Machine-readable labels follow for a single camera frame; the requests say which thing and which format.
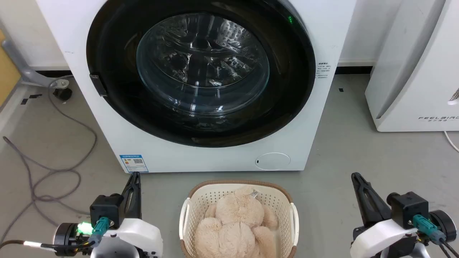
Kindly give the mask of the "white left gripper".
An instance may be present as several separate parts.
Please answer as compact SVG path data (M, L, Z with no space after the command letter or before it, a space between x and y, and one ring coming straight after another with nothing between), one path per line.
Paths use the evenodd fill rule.
M108 229L96 247L76 249L76 245L90 242L93 227L90 223L62 223L53 238L54 245L71 245L71 249L57 249L56 256L75 258L161 258L163 240L160 230L142 220L141 176L132 173L132 183L125 186L122 196L124 220L117 229Z

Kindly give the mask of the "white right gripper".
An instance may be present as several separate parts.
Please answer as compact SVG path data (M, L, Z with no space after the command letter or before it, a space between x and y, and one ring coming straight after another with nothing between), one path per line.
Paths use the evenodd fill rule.
M429 243L438 245L447 258L458 257L450 245L457 238L457 227L446 212L434 210L427 218L415 215L408 221L410 228L404 229L390 219L390 208L360 173L352 173L351 182L363 226L370 227L355 228L358 235L351 243L352 258L429 258Z

